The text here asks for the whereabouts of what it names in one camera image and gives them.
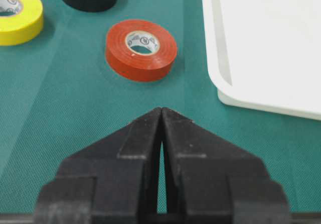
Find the red electrical tape roll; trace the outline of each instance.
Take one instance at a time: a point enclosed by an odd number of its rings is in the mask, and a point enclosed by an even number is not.
[[[165,77],[176,58],[177,46],[171,34],[159,25],[127,20],[114,25],[107,34],[106,58],[118,74],[134,81],[156,81]],[[132,47],[144,47],[138,53]]]

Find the table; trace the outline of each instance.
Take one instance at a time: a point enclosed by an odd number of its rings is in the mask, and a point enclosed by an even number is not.
[[[42,1],[43,32],[26,44],[0,47],[0,212],[32,212],[65,157],[156,106],[262,158],[292,211],[321,210],[321,122],[218,100],[207,73],[202,0],[118,0],[102,13]],[[175,37],[178,57],[163,80],[129,81],[106,64],[105,35],[125,19],[152,21]],[[164,212],[162,168],[160,175]]]

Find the tape roll hole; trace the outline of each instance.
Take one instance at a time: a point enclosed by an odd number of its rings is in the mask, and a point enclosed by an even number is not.
[[[20,0],[0,0],[0,17],[12,17],[19,14],[23,9]]]
[[[143,56],[155,54],[160,47],[157,37],[145,31],[130,32],[125,38],[125,43],[130,51]]]

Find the green fabric mat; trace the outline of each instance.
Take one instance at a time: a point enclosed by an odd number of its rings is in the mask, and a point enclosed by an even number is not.
[[[202,0],[119,0],[96,14],[42,1],[41,35],[0,47],[0,212],[33,211],[65,157],[156,106],[261,157],[292,210],[321,210],[321,122],[220,103],[207,73]],[[105,34],[125,19],[152,21],[175,37],[179,54],[163,80],[132,82],[106,65]],[[163,212],[164,186],[162,170]]]

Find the white plastic tray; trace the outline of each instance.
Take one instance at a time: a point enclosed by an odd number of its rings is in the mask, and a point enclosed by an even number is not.
[[[223,103],[321,120],[321,0],[203,0],[203,11]]]

